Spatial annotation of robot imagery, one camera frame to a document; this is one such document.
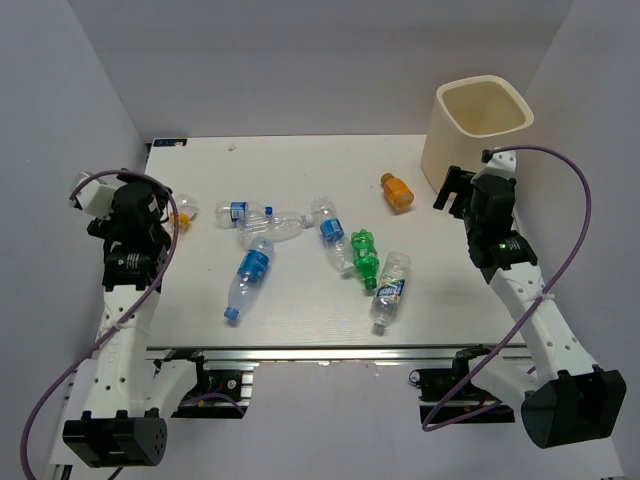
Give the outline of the small clear bottle yellow cap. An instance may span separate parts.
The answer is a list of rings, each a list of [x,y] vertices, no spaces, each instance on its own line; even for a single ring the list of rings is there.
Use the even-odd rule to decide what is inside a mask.
[[[195,198],[187,194],[177,194],[174,197],[178,208],[178,222],[181,230],[187,230],[199,213],[199,204]]]

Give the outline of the orange juice bottle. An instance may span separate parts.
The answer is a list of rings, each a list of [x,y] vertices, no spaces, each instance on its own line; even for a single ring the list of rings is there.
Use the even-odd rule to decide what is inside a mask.
[[[411,207],[414,194],[401,179],[391,173],[385,173],[381,177],[381,185],[386,200],[394,210],[406,211]]]

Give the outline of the green soda bottle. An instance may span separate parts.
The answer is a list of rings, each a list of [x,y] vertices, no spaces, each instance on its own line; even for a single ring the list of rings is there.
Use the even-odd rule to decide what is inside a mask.
[[[351,235],[354,266],[366,290],[377,288],[379,258],[375,248],[373,234],[366,230],[353,232]]]

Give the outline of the clear bottle green-blue label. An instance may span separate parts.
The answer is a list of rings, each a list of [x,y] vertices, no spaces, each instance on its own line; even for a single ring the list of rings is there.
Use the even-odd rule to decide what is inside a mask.
[[[397,251],[388,254],[371,304],[374,334],[383,335],[398,316],[410,273],[408,255]]]

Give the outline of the large clear bottle blue cap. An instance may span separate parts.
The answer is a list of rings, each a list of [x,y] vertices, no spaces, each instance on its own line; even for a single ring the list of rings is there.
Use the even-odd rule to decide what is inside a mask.
[[[253,306],[274,256],[271,240],[258,236],[251,241],[229,288],[224,311],[228,324],[237,325]]]

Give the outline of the clear bottle blue label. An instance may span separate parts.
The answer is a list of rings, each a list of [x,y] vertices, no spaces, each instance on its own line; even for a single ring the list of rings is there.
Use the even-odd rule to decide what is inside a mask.
[[[342,277],[351,276],[354,272],[353,250],[335,204],[328,196],[318,197],[311,203],[311,214],[329,265]]]

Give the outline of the clear crushed bottle white cap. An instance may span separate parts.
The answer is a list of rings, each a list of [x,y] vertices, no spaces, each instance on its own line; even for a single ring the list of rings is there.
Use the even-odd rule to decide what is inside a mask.
[[[315,221],[311,214],[299,212],[272,212],[270,215],[240,219],[236,223],[243,247],[248,247],[257,237],[266,238],[273,243],[288,241],[314,226]]]

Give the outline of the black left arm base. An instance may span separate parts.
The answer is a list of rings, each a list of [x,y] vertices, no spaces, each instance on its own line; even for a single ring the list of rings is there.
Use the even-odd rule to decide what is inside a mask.
[[[248,409],[255,369],[251,364],[210,360],[203,352],[187,357],[170,353],[146,362],[153,367],[152,386],[171,367],[185,365],[195,375],[172,412],[173,419],[241,419]]]

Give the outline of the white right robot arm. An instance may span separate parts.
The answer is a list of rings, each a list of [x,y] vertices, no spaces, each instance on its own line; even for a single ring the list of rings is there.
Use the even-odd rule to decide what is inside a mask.
[[[532,442],[543,449],[607,438],[625,394],[617,370],[605,370],[584,349],[545,282],[533,249],[512,227],[516,181],[506,171],[475,174],[449,168],[434,206],[463,220],[469,256],[515,322],[535,370],[527,374],[500,356],[505,346],[460,351],[452,364],[452,388],[472,399],[485,391],[518,415]]]

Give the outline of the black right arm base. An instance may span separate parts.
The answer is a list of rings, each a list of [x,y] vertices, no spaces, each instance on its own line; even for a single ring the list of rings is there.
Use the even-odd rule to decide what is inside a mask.
[[[447,368],[414,369],[408,375],[408,382],[419,390],[420,421],[423,422],[441,398],[451,390],[469,371],[469,361],[488,354],[490,350],[478,345],[461,350],[454,356]],[[485,406],[492,406],[497,399],[487,391],[471,383],[466,384],[434,416],[433,425],[470,414]],[[498,405],[490,411],[474,418],[463,419],[463,424],[507,424],[514,423],[515,416],[511,408]]]

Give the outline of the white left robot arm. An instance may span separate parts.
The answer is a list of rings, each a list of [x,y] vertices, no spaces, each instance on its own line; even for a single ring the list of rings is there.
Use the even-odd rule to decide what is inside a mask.
[[[63,441],[91,468],[155,466],[167,427],[148,397],[145,356],[172,246],[162,224],[169,196],[132,178],[121,186],[83,178],[77,189],[74,206],[92,216],[87,232],[103,242],[104,309],[93,383]]]

